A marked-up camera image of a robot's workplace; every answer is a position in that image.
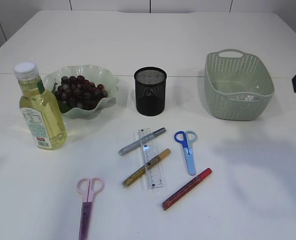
scissors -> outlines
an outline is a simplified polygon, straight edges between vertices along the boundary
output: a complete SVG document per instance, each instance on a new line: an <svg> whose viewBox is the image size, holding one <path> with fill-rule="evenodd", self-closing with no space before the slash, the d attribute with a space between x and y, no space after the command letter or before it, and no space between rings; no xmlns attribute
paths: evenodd
<svg viewBox="0 0 296 240"><path fill-rule="evenodd" d="M182 134L183 140L179 140L177 138L177 135ZM189 139L189 134L193 135L194 138ZM196 167L194 165L194 159L193 159L193 152L192 152L192 143L197 139L197 135L194 131L178 131L174 134L174 140L178 143L182 144L183 151L184 151L184 157L186 159L188 172L191 176L196 174Z"/></svg>
<svg viewBox="0 0 296 240"><path fill-rule="evenodd" d="M99 190L94 190L95 181L101 183ZM81 185L86 183L86 189L82 189ZM81 208L81 219L80 219L80 229L79 229L79 240L87 240L88 232L90 226L92 205L94 198L97 193L101 192L104 188L104 181L99 177L88 178L85 177L81 179L77 184L77 192L82 195L82 208Z"/></svg>

blue scissors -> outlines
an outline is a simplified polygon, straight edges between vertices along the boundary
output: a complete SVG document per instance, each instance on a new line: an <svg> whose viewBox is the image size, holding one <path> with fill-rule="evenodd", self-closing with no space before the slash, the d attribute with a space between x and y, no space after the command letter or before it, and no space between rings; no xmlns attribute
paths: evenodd
<svg viewBox="0 0 296 240"><path fill-rule="evenodd" d="M182 134L183 140L179 140L177 135ZM194 138L189 139L189 134L193 135ZM178 131L174 134L174 140L182 144L184 156L186 158L188 172L191 176L196 174L196 166L194 165L193 152L192 152L192 143L197 139L197 135L194 131Z"/></svg>

basket handle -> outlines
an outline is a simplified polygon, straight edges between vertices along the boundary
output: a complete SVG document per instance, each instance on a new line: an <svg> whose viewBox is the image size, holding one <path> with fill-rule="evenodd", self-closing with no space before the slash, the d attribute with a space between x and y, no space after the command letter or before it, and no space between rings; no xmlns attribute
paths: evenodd
<svg viewBox="0 0 296 240"><path fill-rule="evenodd" d="M222 53L228 53L228 52L239 53L239 54L241 54L242 56L229 56L229 57L220 56L220 54L222 54ZM225 50L222 50L222 51L218 51L218 52L216 52L216 54L217 54L220 58L236 58L236 59L242 58L244 55L246 55L245 52L240 51L240 50L237 50L237 49L225 49Z"/></svg>
<svg viewBox="0 0 296 240"><path fill-rule="evenodd" d="M261 95L252 92L234 93L229 94L226 97L236 102L259 102L263 99Z"/></svg>

white bottle cap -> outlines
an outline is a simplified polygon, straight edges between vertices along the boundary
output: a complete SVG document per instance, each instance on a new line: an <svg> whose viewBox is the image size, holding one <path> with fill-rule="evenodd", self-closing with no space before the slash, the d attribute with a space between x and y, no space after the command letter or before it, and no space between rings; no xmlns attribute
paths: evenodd
<svg viewBox="0 0 296 240"><path fill-rule="evenodd" d="M14 75L18 80L27 81L39 76L36 64L32 61L23 61L13 68Z"/></svg>

silver marker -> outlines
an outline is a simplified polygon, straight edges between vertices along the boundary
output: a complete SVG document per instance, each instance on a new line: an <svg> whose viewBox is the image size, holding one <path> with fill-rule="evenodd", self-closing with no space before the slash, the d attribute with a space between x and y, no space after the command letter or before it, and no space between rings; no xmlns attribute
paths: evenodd
<svg viewBox="0 0 296 240"><path fill-rule="evenodd" d="M152 139L155 139L157 136L159 136L159 135L165 133L165 131L166 131L165 127L162 127L162 128L160 128L160 129L154 131L153 133L150 133L150 134L148 134L147 136L144 136L144 137L142 138L142 143L147 143L148 141L150 141L150 140L152 140ZM139 140L137 140L137 141L135 141L135 142L129 144L128 146L125 146L123 149L121 149L121 150L118 152L118 154L119 154L120 156L125 155L125 154L127 154L128 152L130 152L130 151L132 151L132 150L134 150L134 149L136 149L136 148L138 148L138 147L140 147L140 146L141 146L141 141L140 141L140 139L139 139Z"/></svg>

